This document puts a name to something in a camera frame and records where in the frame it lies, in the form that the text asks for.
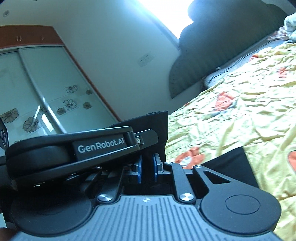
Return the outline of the person's right hand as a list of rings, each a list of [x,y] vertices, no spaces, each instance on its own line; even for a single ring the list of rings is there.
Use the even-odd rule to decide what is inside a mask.
[[[0,228],[0,241],[10,241],[14,236],[16,232],[14,230],[11,230],[9,228],[1,227]]]

